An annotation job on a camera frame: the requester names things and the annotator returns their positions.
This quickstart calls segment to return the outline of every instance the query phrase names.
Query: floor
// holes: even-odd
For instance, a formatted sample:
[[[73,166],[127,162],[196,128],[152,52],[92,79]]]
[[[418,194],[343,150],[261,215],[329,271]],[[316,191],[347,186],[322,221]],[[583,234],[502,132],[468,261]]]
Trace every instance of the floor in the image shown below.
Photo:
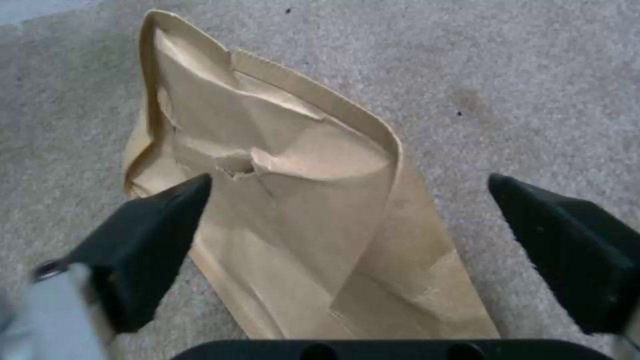
[[[486,191],[498,171],[640,229],[640,3],[634,0],[0,0],[0,288],[68,251],[125,197],[136,36],[149,8],[290,66],[388,120],[413,153],[509,338],[579,334]],[[118,339],[168,359],[241,330],[192,262],[157,320]]]

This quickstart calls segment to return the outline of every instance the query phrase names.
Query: brown paper bag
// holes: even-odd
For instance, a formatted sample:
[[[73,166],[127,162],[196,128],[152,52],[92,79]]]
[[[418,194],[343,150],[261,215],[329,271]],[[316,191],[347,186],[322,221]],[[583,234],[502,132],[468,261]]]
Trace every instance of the brown paper bag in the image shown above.
[[[493,338],[392,130],[289,69],[152,11],[125,188],[202,172],[191,256],[252,338]]]

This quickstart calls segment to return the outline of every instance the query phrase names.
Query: black plastic part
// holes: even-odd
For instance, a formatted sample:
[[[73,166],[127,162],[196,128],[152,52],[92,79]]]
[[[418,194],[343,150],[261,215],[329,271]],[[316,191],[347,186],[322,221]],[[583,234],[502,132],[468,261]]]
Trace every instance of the black plastic part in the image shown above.
[[[489,190],[582,331],[620,333],[638,300],[640,234],[592,202],[512,177],[492,174]]]
[[[215,341],[173,360],[611,360],[557,340]]]
[[[84,263],[117,333],[153,320],[191,248],[211,191],[196,176],[157,195],[126,202],[67,256]]]

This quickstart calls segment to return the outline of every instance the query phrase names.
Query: grey plastic part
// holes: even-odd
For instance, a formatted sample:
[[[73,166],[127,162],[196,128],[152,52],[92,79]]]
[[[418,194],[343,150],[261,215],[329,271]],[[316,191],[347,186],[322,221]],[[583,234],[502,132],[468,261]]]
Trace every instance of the grey plastic part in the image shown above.
[[[89,268],[73,264],[33,283],[22,312],[0,331],[0,360],[110,359],[113,331],[89,280]]]

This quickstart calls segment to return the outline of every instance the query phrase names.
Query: paper bag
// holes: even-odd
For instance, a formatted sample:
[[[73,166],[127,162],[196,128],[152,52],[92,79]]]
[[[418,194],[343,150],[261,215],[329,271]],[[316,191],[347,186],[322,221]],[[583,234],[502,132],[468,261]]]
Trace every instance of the paper bag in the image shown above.
[[[125,151],[143,197],[202,172],[191,256],[252,338],[493,338],[392,130],[289,69],[152,11]]]

